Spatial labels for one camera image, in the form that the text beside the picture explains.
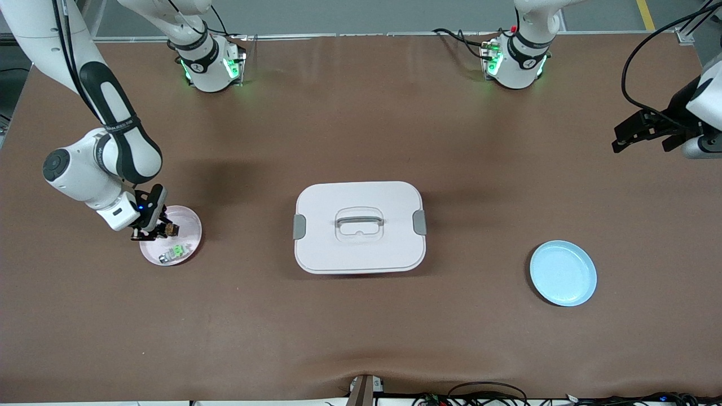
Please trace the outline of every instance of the brown tabletop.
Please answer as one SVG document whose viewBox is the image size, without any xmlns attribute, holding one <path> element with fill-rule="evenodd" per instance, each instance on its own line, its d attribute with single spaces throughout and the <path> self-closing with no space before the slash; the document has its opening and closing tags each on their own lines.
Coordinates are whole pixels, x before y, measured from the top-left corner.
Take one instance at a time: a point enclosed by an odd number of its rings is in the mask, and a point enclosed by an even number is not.
<svg viewBox="0 0 722 406">
<path fill-rule="evenodd" d="M 169 268 L 45 183 L 45 156 L 97 122 L 33 69 L 0 154 L 0 400 L 333 397 L 359 373 L 387 391 L 483 379 L 532 397 L 717 394 L 722 162 L 610 147 L 636 110 L 619 76 L 642 38 L 560 36 L 522 91 L 434 37 L 252 43 L 246 84 L 219 94 L 185 86 L 165 44 L 102 45 L 162 148 L 168 204 L 203 221 L 202 250 Z M 630 92 L 663 108 L 699 71 L 663 35 Z M 298 194 L 372 180 L 421 191 L 423 263 L 302 271 Z M 596 263 L 582 306 L 528 284 L 552 239 Z"/>
</svg>

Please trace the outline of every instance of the lid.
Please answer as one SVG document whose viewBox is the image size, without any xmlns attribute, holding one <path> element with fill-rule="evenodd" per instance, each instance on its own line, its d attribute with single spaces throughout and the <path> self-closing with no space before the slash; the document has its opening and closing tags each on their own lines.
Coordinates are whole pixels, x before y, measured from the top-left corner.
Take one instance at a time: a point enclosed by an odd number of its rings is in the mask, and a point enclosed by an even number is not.
<svg viewBox="0 0 722 406">
<path fill-rule="evenodd" d="M 406 182 L 323 183 L 296 202 L 296 261 L 316 274 L 414 269 L 426 254 L 421 194 Z"/>
<path fill-rule="evenodd" d="M 567 241 L 543 243 L 531 256 L 531 281 L 559 306 L 578 306 L 596 289 L 596 269 L 583 249 Z"/>
</svg>

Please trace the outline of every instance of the white container lid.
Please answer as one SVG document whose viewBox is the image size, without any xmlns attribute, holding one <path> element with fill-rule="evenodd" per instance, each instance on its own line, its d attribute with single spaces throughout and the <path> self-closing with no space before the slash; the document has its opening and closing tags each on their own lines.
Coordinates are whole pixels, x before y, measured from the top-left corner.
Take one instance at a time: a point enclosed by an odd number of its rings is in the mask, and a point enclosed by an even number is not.
<svg viewBox="0 0 722 406">
<path fill-rule="evenodd" d="M 313 274 L 403 272 L 426 254 L 421 194 L 406 182 L 309 186 L 293 223 L 296 261 Z"/>
</svg>

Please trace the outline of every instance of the pink plate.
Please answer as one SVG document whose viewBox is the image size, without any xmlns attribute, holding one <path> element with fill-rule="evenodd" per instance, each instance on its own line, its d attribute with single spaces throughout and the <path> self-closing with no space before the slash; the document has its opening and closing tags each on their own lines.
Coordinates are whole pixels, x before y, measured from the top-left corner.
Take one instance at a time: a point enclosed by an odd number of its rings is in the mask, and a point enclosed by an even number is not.
<svg viewBox="0 0 722 406">
<path fill-rule="evenodd" d="M 177 265 L 191 258 L 201 243 L 203 228 L 201 219 L 191 209 L 184 206 L 168 206 L 165 214 L 168 219 L 178 226 L 178 236 L 169 238 L 158 238 L 155 241 L 141 241 L 140 251 L 143 256 L 152 264 L 164 267 Z M 175 246 L 183 247 L 183 255 L 162 263 L 159 257 L 173 250 Z"/>
</svg>

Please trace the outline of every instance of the yellow line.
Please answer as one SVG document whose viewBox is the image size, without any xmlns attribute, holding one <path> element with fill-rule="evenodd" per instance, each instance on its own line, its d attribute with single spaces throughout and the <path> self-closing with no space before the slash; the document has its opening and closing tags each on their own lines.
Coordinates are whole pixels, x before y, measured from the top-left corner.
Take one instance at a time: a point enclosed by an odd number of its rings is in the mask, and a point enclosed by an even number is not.
<svg viewBox="0 0 722 406">
<path fill-rule="evenodd" d="M 647 7 L 647 0 L 637 0 L 637 7 L 639 8 L 639 14 L 642 15 L 642 21 L 644 21 L 644 29 L 647 31 L 655 31 L 654 21 L 652 21 L 652 14 L 649 14 L 649 7 Z"/>
</svg>

